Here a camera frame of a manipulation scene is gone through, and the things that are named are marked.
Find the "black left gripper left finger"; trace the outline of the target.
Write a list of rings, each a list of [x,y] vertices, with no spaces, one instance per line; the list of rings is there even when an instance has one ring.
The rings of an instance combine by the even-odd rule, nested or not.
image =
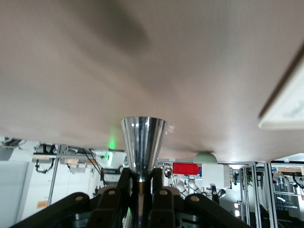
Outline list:
[[[124,168],[118,184],[101,188],[95,198],[73,193],[9,228],[122,228],[130,174]]]

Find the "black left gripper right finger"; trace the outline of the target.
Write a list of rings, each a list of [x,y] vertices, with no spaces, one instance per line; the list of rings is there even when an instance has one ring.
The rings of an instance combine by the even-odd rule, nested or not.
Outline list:
[[[149,228],[251,228],[220,206],[215,187],[211,199],[198,193],[182,199],[176,188],[162,182],[162,169],[155,168]]]

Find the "silver metal jigger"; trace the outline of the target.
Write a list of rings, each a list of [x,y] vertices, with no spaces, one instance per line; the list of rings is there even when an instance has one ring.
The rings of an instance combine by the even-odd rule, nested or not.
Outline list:
[[[159,158],[167,122],[149,116],[121,120],[124,144],[133,183],[151,191],[152,173]]]

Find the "red box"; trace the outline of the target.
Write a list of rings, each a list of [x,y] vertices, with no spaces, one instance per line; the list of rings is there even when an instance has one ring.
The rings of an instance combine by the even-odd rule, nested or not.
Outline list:
[[[201,167],[195,163],[175,162],[172,166],[172,171],[174,174],[198,175],[200,170]]]

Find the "white box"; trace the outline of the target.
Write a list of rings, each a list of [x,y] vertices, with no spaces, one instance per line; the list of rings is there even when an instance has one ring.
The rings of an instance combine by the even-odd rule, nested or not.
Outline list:
[[[230,168],[223,164],[202,164],[202,186],[214,184],[217,189],[230,187]]]

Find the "green ceramic bowl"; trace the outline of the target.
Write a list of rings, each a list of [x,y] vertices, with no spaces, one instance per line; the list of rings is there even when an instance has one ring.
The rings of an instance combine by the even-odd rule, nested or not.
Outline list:
[[[217,164],[217,158],[211,152],[199,152],[193,159],[197,164]]]

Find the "aluminium shelving rack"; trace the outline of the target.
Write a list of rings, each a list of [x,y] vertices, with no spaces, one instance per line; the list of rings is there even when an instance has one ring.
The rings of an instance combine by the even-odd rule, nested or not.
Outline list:
[[[251,228],[304,228],[304,161],[252,162],[239,180],[241,217]]]

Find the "brown table cover sheet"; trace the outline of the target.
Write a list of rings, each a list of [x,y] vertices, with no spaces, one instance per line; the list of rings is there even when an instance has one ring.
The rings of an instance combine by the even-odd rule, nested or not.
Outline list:
[[[162,158],[302,153],[258,124],[303,44],[304,0],[0,0],[0,135],[122,149],[121,119],[152,116]]]

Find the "cream rabbit print tray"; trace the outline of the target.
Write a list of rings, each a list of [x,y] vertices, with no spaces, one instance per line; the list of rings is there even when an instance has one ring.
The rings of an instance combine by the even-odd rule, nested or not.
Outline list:
[[[259,113],[260,129],[304,130],[304,45]]]

